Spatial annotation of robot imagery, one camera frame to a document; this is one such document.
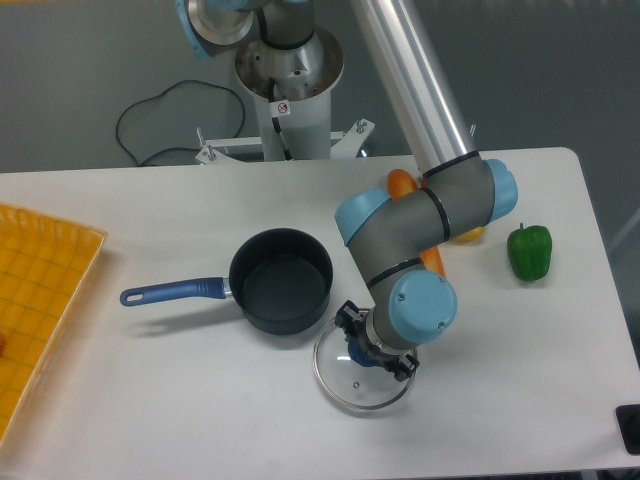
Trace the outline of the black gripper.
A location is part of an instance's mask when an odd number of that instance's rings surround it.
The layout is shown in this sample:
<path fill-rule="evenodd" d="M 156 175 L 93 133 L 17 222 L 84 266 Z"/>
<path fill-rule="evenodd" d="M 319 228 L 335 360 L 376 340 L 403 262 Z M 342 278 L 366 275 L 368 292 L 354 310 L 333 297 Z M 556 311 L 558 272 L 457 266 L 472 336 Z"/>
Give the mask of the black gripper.
<path fill-rule="evenodd" d="M 361 367 L 383 368 L 398 382 L 414 376 L 418 359 L 411 354 L 389 353 L 375 332 L 373 322 L 367 315 L 362 317 L 359 308 L 350 300 L 337 311 L 335 326 L 347 335 L 348 354 Z"/>

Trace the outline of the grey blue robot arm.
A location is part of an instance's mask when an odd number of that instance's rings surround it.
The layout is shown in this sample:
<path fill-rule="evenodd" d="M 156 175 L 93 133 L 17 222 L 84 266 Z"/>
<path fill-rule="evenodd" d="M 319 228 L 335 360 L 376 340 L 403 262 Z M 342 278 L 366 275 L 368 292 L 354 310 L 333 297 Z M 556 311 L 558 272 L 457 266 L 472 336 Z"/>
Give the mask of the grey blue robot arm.
<path fill-rule="evenodd" d="M 452 322 L 451 285 L 426 269 L 421 253 L 510 213 L 516 181 L 476 150 L 411 1 L 355 1 L 366 45 L 425 186 L 392 199 L 380 188 L 336 210 L 345 246 L 373 298 L 359 314 L 336 316 L 354 361 L 397 381 L 418 363 L 412 350 Z M 253 95 L 266 160 L 328 159 L 330 93 L 343 71 L 340 44 L 314 18 L 310 1 L 180 1 L 176 10 L 192 49 L 234 51 L 236 74 Z"/>

